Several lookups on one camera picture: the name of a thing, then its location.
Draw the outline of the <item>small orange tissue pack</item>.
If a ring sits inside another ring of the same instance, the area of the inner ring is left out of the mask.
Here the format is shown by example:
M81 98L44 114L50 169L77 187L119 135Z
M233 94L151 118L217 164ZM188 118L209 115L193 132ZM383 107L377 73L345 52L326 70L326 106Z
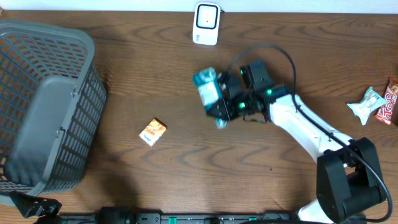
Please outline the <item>small orange tissue pack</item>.
M150 147L153 147L155 143L162 137L166 132L167 126L154 118L152 121L140 132L139 137Z

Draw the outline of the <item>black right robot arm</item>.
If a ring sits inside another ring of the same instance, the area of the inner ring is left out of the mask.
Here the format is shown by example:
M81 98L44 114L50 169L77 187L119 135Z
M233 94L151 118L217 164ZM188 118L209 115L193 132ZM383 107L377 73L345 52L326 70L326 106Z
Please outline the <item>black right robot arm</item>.
M208 116L219 128L227 122L260 113L290 134L317 164L316 199L300 208L299 223L368 222L362 212L387 202L387 220L392 213L391 195L382 178L375 145L358 140L330 126L311 111L289 87L275 85L266 72L242 70L246 92L228 73L210 70L195 76L194 84Z

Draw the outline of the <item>teal mouthwash bottle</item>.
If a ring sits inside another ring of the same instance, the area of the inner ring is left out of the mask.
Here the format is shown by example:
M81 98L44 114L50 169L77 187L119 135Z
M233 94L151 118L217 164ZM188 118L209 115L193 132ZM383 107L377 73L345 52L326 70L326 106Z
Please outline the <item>teal mouthwash bottle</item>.
M217 82L217 73L213 67L206 68L194 74L193 84L198 90L205 113L210 116L212 106L222 99L222 93Z

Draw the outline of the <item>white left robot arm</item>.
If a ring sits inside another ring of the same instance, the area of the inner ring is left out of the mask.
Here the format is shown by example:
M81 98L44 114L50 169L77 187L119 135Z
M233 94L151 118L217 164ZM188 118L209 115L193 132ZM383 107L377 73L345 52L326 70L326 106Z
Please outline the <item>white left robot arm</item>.
M37 216L35 224L54 224L59 221L58 212L62 204L55 199L34 197L20 192L10 192L9 196L24 218Z

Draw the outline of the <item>red Top chocolate bar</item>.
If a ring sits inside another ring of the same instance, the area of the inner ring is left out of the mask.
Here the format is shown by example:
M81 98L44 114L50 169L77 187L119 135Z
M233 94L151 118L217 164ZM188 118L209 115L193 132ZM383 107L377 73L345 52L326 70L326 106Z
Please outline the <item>red Top chocolate bar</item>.
M377 120L390 125L393 110L397 101L397 79L389 79L386 91L384 93L384 99L387 101L387 103L378 109L374 117Z

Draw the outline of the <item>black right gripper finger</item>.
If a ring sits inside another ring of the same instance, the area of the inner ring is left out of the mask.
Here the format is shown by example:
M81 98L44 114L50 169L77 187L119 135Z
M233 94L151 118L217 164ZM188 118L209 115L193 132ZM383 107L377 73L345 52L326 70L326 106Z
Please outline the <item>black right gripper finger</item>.
M229 73L219 73L217 82L225 98L234 98L241 93L241 84L239 80Z
M230 121L231 113L229 101L225 99L220 99L216 101L210 106L208 110L206 110L206 114L213 118Z

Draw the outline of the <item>mint green snack pouch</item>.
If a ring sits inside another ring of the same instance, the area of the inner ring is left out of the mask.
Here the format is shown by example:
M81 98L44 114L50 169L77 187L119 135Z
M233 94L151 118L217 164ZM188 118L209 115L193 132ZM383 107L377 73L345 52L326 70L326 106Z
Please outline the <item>mint green snack pouch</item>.
M371 113L386 103L387 101L376 93L370 86L359 103L348 103L347 105L353 111L354 115L360 119L361 124L364 126Z

